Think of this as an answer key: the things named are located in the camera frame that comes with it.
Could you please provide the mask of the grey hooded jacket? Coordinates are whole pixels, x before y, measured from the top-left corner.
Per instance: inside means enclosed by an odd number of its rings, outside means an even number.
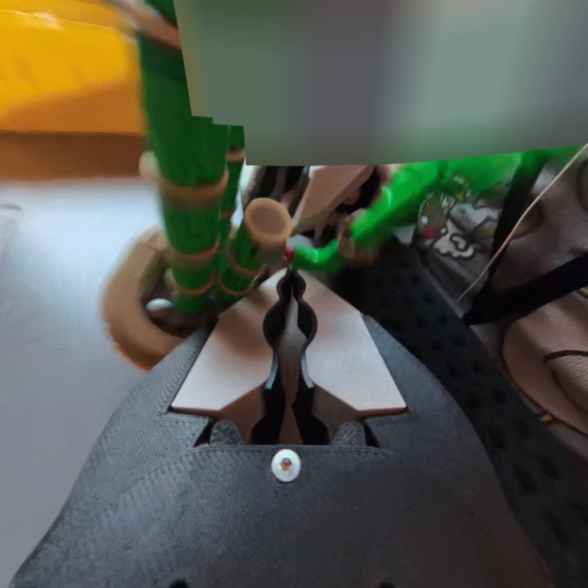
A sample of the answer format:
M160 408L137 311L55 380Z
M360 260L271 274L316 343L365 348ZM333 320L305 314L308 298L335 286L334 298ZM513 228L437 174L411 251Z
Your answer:
M587 436L587 146L499 248L466 315L500 325L507 374L555 422Z

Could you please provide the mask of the green lego bamboo branch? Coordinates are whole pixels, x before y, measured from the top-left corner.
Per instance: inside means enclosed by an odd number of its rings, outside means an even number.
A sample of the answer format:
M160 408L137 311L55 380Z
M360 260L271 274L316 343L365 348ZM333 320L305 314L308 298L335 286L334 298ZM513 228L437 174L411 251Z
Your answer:
M370 266L393 229L415 224L427 197L441 193L463 201L503 196L519 172L540 171L544 164L567 164L581 145L498 155L401 164L392 171L376 199L339 223L337 235L322 247L288 245L285 261L318 274L335 274L344 266Z

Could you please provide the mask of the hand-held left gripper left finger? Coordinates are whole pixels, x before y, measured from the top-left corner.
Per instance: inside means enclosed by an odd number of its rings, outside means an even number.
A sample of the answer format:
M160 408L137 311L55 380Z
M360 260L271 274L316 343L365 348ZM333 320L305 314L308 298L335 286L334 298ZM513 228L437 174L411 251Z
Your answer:
M285 325L278 325L273 343L263 333L286 274L278 271L219 316L171 402L174 412L231 420L243 440L253 442L254 426L266 415L263 391L277 357L277 391L284 391L286 401L283 417L277 416L277 442L295 442L295 303L286 303Z

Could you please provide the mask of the grey printed shirt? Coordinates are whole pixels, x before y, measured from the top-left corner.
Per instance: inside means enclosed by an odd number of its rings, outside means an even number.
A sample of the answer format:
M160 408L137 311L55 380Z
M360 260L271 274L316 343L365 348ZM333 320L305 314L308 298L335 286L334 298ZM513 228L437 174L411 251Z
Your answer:
M492 244L506 192L500 185L482 193L430 193L420 206L413 244L441 258L474 258Z

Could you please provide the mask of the lego bamboo plant model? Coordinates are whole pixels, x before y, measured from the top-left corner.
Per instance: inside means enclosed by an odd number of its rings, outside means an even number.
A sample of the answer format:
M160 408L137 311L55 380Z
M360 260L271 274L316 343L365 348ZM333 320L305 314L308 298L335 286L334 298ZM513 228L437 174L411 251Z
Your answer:
M102 315L113 344L144 370L291 259L288 210L265 198L232 216L245 163L241 126L194 116L173 1L110 1L138 45L148 150L140 176L161 225L136 238L109 279Z

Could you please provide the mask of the yellow plastic bin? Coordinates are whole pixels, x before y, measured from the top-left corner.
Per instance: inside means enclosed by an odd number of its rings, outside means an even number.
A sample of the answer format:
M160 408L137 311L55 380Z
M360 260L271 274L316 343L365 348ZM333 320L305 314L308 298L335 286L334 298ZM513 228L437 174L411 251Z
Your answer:
M1 1L1 179L137 176L139 80L109 1Z

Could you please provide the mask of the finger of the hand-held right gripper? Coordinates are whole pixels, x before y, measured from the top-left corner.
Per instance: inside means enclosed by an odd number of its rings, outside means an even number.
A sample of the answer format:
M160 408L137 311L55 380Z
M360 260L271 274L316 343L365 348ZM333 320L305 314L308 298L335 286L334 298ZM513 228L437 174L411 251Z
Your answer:
M308 180L294 211L294 234L313 231L319 235L332 223L339 206L350 203L373 173L380 179L376 165L322 166Z

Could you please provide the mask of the black perforated pad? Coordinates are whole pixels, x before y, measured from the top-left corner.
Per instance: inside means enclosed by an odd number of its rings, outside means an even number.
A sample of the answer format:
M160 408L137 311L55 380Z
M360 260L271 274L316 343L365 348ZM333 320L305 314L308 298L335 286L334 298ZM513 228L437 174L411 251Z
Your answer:
M566 449L412 256L345 269L329 282L419 359L457 401L556 587L587 587L587 492Z

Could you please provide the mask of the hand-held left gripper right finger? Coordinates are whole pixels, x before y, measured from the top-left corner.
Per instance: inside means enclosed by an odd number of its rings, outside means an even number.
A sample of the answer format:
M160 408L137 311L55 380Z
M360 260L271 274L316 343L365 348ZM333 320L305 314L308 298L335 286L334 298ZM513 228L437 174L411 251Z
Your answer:
M363 314L311 275L292 272L290 406L302 442L399 415L401 395Z

